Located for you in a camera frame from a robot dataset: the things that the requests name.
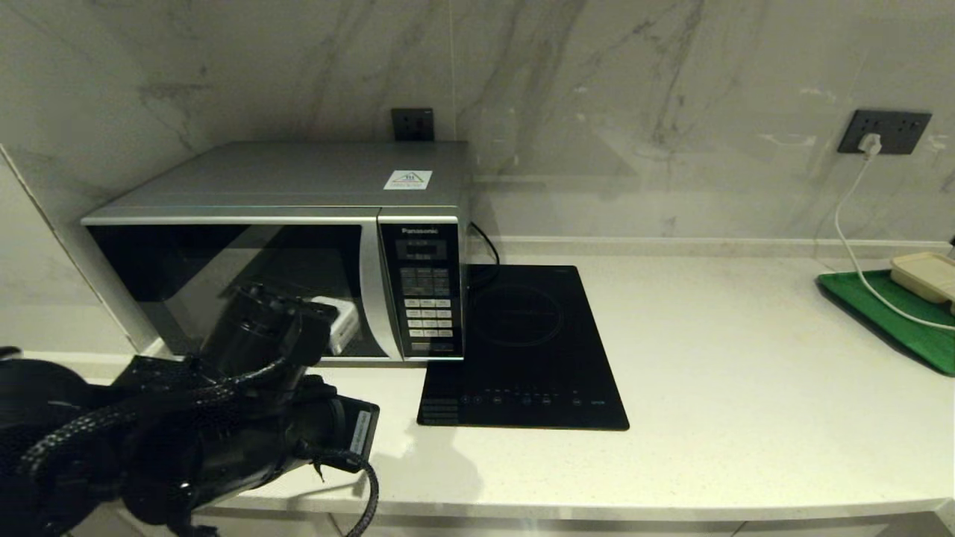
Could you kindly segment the black glass microwave door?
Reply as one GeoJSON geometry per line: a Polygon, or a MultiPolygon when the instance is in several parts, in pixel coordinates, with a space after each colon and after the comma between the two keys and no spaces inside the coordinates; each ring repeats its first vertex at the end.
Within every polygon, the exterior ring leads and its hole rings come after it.
{"type": "Polygon", "coordinates": [[[172,354],[200,350],[241,288],[259,286],[299,301],[354,302],[358,333],[342,356],[392,358],[365,312],[364,224],[151,224],[90,227],[124,288],[172,354]]]}

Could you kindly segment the silver Panasonic microwave oven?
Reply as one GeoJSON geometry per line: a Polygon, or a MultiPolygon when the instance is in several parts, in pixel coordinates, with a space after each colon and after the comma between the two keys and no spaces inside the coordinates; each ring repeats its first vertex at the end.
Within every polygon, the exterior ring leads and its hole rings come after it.
{"type": "Polygon", "coordinates": [[[233,142],[81,224],[95,243],[102,225],[364,224],[365,312],[385,361],[461,360],[472,181],[464,142],[233,142]],[[395,170],[433,176],[426,190],[383,190],[395,170]]]}

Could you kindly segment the beige cabinet door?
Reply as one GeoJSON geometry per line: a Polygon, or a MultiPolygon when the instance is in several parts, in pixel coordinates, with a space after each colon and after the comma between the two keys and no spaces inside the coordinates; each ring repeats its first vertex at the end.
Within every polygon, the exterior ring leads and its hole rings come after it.
{"type": "Polygon", "coordinates": [[[731,537],[955,537],[931,511],[818,520],[744,523],[731,537]]]}
{"type": "Polygon", "coordinates": [[[219,537],[342,537],[326,515],[297,517],[241,515],[195,515],[198,526],[215,527],[219,537]]]}
{"type": "Polygon", "coordinates": [[[733,537],[741,522],[378,515],[362,537],[733,537]]]}

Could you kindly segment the black induction cooktop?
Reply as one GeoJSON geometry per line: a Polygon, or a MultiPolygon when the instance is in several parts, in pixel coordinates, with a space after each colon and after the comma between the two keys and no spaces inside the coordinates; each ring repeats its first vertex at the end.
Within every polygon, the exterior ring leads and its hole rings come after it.
{"type": "Polygon", "coordinates": [[[422,426],[627,431],[575,266],[469,266],[463,360],[431,362],[422,426]]]}

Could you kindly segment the green tray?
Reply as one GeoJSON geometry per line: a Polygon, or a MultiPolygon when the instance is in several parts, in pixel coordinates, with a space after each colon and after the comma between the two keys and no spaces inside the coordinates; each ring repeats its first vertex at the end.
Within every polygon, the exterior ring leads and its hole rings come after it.
{"type": "MultiPolygon", "coordinates": [[[[934,304],[899,286],[890,271],[864,271],[881,296],[899,310],[931,323],[955,327],[955,315],[949,304],[934,304]]],[[[862,284],[855,272],[823,273],[815,279],[816,288],[842,312],[876,334],[883,342],[925,367],[955,378],[955,332],[915,323],[880,302],[862,284]]]]}

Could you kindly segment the beige lidded container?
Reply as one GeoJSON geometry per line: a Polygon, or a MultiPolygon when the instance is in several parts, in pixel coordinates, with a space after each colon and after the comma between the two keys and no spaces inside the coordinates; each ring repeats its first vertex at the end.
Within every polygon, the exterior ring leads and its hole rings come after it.
{"type": "Polygon", "coordinates": [[[955,303],[955,259],[933,252],[890,260],[895,283],[932,304],[955,303]]]}

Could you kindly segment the small black wall socket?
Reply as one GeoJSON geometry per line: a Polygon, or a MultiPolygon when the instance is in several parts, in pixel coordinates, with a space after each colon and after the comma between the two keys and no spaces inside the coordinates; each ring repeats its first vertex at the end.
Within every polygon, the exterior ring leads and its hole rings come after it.
{"type": "Polygon", "coordinates": [[[392,132],[396,142],[433,142],[434,113],[430,107],[392,108],[392,132]]]}

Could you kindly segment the wide black wall socket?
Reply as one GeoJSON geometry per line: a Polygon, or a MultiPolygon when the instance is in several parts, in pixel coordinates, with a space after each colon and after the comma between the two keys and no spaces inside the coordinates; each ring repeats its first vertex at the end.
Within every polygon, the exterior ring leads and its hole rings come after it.
{"type": "Polygon", "coordinates": [[[933,118],[921,111],[857,109],[853,112],[836,153],[864,154],[863,145],[870,135],[879,136],[880,155],[911,155],[933,118]]]}

